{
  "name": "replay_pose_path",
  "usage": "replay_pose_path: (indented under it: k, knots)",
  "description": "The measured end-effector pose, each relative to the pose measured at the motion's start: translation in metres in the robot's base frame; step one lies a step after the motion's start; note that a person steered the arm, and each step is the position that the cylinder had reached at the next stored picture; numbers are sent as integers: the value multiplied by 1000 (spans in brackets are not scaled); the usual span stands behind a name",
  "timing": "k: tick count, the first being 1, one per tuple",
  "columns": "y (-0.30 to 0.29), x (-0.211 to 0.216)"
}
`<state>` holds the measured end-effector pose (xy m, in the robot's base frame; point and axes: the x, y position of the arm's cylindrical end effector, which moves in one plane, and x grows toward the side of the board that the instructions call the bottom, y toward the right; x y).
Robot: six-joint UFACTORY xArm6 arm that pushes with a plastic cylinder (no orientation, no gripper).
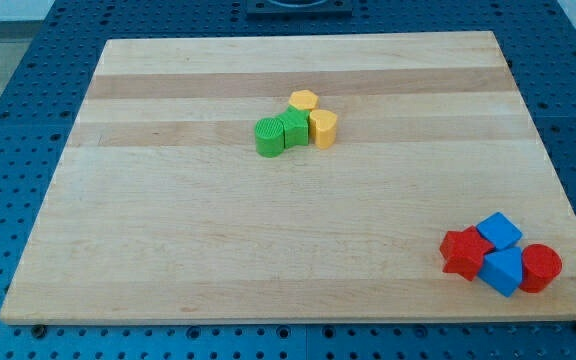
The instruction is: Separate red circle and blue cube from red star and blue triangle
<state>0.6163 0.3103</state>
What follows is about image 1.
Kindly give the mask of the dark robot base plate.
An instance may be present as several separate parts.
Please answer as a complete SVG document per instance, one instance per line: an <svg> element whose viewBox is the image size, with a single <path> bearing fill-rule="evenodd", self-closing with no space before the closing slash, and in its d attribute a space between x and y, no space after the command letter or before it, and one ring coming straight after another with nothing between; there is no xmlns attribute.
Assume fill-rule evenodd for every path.
<svg viewBox="0 0 576 360"><path fill-rule="evenodd" d="M248 17L351 15L352 0L244 0Z"/></svg>

